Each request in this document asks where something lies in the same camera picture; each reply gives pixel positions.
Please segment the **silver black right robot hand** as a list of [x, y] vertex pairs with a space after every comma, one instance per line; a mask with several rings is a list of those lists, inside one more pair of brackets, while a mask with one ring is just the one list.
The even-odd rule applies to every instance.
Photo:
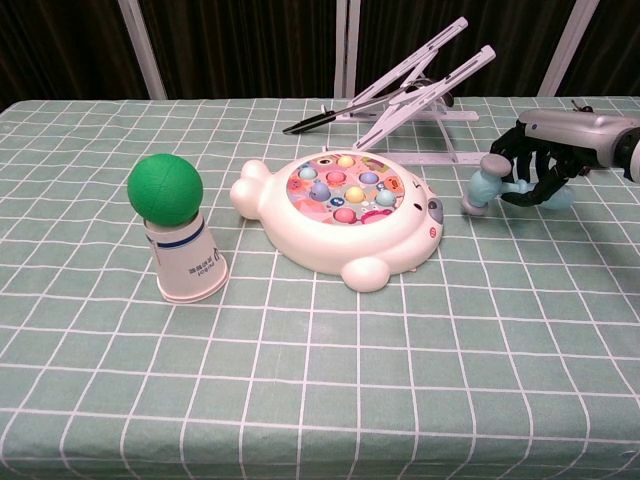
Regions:
[[624, 177], [639, 181], [639, 121], [583, 111], [531, 109], [491, 145], [510, 167], [502, 179], [528, 182], [536, 166], [538, 182], [524, 192], [501, 198], [519, 207], [533, 207], [560, 192], [567, 181], [590, 170], [621, 168]]

